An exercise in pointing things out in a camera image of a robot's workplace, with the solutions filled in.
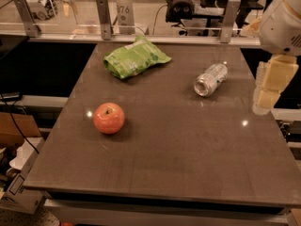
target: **red apple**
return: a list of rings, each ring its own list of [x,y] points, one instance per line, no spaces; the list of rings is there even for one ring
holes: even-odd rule
[[[105,134],[114,134],[121,129],[125,116],[122,108],[114,103],[100,105],[93,114],[96,128]]]

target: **can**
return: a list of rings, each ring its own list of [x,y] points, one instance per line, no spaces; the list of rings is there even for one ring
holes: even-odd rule
[[[227,79],[226,65],[217,63],[200,74],[194,82],[195,92],[203,97],[211,96],[220,84]]]

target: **green chip bag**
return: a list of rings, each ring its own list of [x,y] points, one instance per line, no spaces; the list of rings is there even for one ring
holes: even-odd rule
[[[145,37],[137,36],[134,43],[104,55],[103,64],[114,76],[124,79],[144,72],[149,66],[170,60],[171,57]]]

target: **cardboard box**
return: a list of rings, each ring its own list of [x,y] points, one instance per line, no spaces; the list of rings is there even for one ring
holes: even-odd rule
[[[17,114],[13,114],[13,117],[26,138],[40,152],[44,140],[40,135],[40,130],[36,125],[34,118],[28,115]],[[23,156],[25,148],[23,146],[26,143],[27,142],[16,128],[16,125],[13,123],[11,116],[8,113],[0,113],[0,147],[18,149],[17,156],[13,159],[15,160],[15,164],[9,164],[16,165],[18,166],[18,169],[21,170],[9,184],[7,190],[5,192],[0,192],[0,208],[34,214],[43,195],[39,191],[27,190],[23,187],[24,180],[38,157],[38,154],[34,149],[28,151],[28,147],[26,147],[26,156]],[[19,159],[22,158],[23,164],[21,166],[18,164],[20,160],[16,160],[17,157],[19,157]]]

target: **tabletop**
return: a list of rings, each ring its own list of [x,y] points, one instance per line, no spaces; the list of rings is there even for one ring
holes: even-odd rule
[[[180,201],[301,206],[301,175],[271,114],[252,112],[254,78],[240,49],[158,44],[172,60],[119,80],[101,42],[82,72],[24,186]],[[194,79],[216,62],[229,69],[209,98]],[[100,133],[89,116],[113,102],[123,128]]]

